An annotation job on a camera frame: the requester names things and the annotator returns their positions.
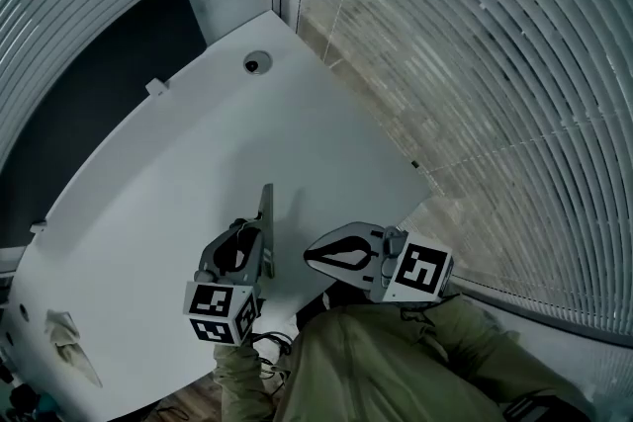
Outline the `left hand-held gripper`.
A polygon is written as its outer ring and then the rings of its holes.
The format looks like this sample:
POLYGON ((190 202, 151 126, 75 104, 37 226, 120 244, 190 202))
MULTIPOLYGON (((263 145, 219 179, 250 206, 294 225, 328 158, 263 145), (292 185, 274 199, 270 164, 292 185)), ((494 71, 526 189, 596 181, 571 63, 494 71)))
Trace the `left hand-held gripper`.
POLYGON ((185 316, 199 340, 243 343, 259 314, 262 257, 263 232, 243 218, 203 250, 185 291, 185 316))

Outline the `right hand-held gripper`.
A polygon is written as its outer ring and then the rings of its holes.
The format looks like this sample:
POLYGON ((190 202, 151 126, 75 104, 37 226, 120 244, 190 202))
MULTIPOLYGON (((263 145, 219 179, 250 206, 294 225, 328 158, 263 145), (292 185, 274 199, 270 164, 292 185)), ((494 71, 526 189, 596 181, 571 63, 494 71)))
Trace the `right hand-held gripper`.
POLYGON ((360 221, 322 236, 304 260, 375 303, 438 302, 453 269, 450 248, 395 226, 360 221))

